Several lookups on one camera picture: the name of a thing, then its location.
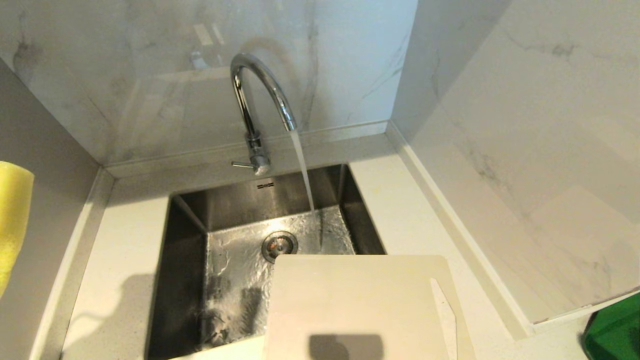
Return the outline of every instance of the green container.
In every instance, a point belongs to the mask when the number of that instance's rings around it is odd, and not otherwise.
[[[582,348],[590,360],[640,360],[640,294],[593,314]]]

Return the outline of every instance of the gooseneck faucet spout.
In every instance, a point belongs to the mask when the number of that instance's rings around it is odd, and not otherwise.
[[[246,127],[245,140],[249,148],[249,160],[251,163],[232,162],[236,167],[252,168],[256,175],[265,174],[271,168],[271,163],[267,157],[262,140],[260,139],[260,131],[253,125],[253,107],[247,103],[244,94],[243,69],[251,70],[260,79],[262,84],[267,88],[269,95],[276,104],[278,114],[282,124],[287,131],[294,131],[297,127],[296,120],[291,113],[289,102],[282,92],[282,88],[273,77],[269,69],[255,56],[251,54],[238,54],[231,61],[231,83],[236,93],[236,99],[240,106],[240,112],[244,118],[244,126]]]

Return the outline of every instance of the drain strainer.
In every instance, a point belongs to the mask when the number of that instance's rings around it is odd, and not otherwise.
[[[262,242],[262,256],[270,263],[282,254],[295,254],[298,251],[298,240],[286,231],[276,231]]]

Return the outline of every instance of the countertop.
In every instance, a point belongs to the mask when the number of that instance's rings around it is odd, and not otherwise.
[[[512,339],[385,135],[309,145],[304,151],[309,167],[349,163],[389,254],[448,260],[478,359],[586,359],[577,336],[587,318],[525,340]],[[298,170],[292,149],[273,151],[271,160],[273,175]],[[169,196],[253,179],[252,172],[232,168],[228,161],[116,181],[76,300],[64,360],[144,358]],[[256,337],[185,359],[258,360],[262,342]]]

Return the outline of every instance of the white cutting board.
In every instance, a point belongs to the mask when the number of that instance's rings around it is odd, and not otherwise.
[[[455,360],[456,356],[475,359],[443,257],[278,257],[264,359]]]

